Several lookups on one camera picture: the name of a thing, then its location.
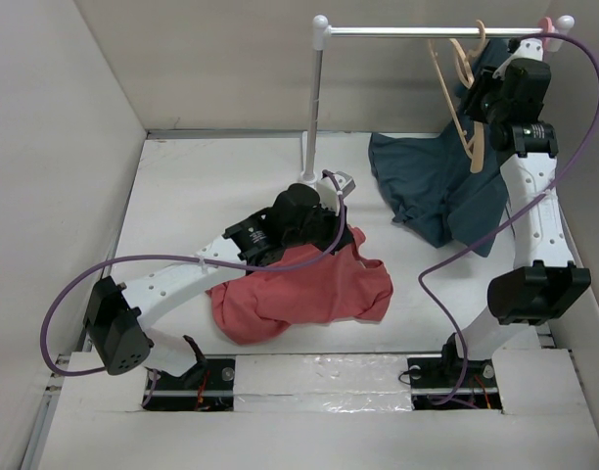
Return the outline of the pink plastic hanger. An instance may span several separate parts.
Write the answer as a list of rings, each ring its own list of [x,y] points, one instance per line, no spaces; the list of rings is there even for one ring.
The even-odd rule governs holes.
[[[539,22],[538,22],[538,27],[541,29],[542,32],[544,33],[556,33],[557,30],[555,28],[554,22],[550,17],[543,17]],[[545,36],[543,38],[541,38],[542,41],[542,45],[543,45],[543,49],[545,52],[552,52],[553,51],[553,46],[555,43],[555,39]]]

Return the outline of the beige wooden hanger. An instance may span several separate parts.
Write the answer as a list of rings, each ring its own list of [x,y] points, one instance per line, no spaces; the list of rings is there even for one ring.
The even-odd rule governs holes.
[[[475,81],[475,75],[472,68],[474,60],[480,56],[487,44],[486,28],[484,22],[482,20],[476,20],[476,23],[479,41],[478,45],[474,49],[465,51],[461,43],[455,37],[449,38],[449,42],[451,43],[452,47],[452,56],[455,70],[457,72],[457,76],[460,80],[460,83],[465,87],[466,91],[471,90]],[[472,174],[480,173],[484,169],[484,125],[479,122],[474,122],[473,130],[471,132],[464,128],[461,122],[461,118],[458,116],[458,111],[460,111],[462,116],[465,115],[465,97],[462,97],[460,99],[459,108],[456,108],[452,99],[452,94],[447,87],[445,78],[442,74],[438,62],[438,53],[435,49],[434,40],[429,39],[427,42],[427,46],[438,78],[438,83],[440,85],[443,98],[449,110],[452,123],[454,124],[455,130],[457,132],[457,137],[459,138],[460,144],[462,145],[462,149],[464,150],[466,156],[469,158],[470,172]]]

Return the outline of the red t shirt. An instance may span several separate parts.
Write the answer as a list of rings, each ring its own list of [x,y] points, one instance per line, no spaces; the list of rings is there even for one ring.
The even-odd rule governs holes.
[[[255,272],[208,290],[215,325],[245,346],[270,341],[294,325],[382,321],[392,279],[381,260],[360,254],[363,231],[352,227],[350,234],[349,244],[308,267]]]

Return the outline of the teal t shirt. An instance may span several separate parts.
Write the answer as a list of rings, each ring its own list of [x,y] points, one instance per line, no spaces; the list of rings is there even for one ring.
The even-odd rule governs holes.
[[[368,158],[393,221],[414,231],[435,248],[457,241],[485,243],[475,253],[487,257],[508,195],[496,152],[484,131],[484,166],[470,171],[454,123],[433,138],[392,138],[373,133]]]

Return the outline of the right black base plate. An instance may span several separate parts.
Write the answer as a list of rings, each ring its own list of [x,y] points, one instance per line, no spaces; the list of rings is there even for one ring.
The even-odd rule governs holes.
[[[421,410],[500,410],[502,402],[491,361],[470,361],[463,381],[450,400],[460,374],[461,364],[445,368],[438,355],[413,355],[398,380],[410,387],[415,411]]]

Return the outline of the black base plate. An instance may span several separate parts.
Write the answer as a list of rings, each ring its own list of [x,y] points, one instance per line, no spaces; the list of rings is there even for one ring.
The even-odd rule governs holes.
[[[143,395],[148,411],[229,412],[234,410],[235,356],[213,356],[208,369],[194,385],[185,385],[164,372],[151,372]]]
[[[445,368],[438,355],[413,355],[398,380],[410,387],[415,411],[421,410],[500,410],[502,402],[491,361],[470,361],[463,381],[450,400],[460,374],[461,364]]]

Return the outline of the white metal clothes rack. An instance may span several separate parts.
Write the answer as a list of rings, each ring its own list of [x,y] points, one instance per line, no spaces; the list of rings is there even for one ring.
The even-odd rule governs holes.
[[[575,27],[576,20],[564,15],[553,21],[556,33],[565,37]],[[485,27],[486,40],[489,38],[517,38],[531,33],[544,33],[539,27]],[[306,142],[303,147],[303,167],[299,181],[313,186],[320,179],[315,169],[317,130],[319,120],[320,93],[322,82],[323,54],[327,41],[332,37],[361,38],[422,38],[448,39],[455,37],[477,38],[477,25],[465,26],[333,26],[324,15],[317,15],[312,20],[313,67],[310,86],[309,125],[306,131]]]

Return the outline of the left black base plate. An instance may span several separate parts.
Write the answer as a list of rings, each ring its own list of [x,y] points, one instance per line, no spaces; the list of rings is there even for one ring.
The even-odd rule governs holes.
[[[164,372],[151,372],[143,395],[148,411],[229,412],[234,410],[235,356],[213,356],[208,369],[194,385],[185,385]]]

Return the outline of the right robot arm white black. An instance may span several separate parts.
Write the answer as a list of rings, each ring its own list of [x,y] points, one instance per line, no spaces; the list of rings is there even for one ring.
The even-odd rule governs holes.
[[[508,193],[514,231],[513,269],[492,279],[485,309],[443,346],[438,373],[460,385],[474,363],[530,326],[562,316],[591,284],[567,245],[552,182],[558,154],[552,125],[540,120],[551,71],[540,60],[518,58],[485,68],[468,92],[464,111],[488,125],[490,144]]]

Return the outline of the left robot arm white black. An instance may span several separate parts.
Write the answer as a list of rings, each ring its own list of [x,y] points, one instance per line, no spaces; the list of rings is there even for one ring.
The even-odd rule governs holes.
[[[291,249],[311,247],[329,258],[351,241],[344,198],[354,184],[340,174],[314,186],[295,183],[273,205],[226,228],[199,250],[144,277],[116,283],[100,279],[91,291],[84,328],[106,372],[122,375],[139,366],[167,374],[183,388],[204,379],[206,359],[189,336],[175,337],[155,324],[179,306],[223,283],[256,272],[286,270]]]

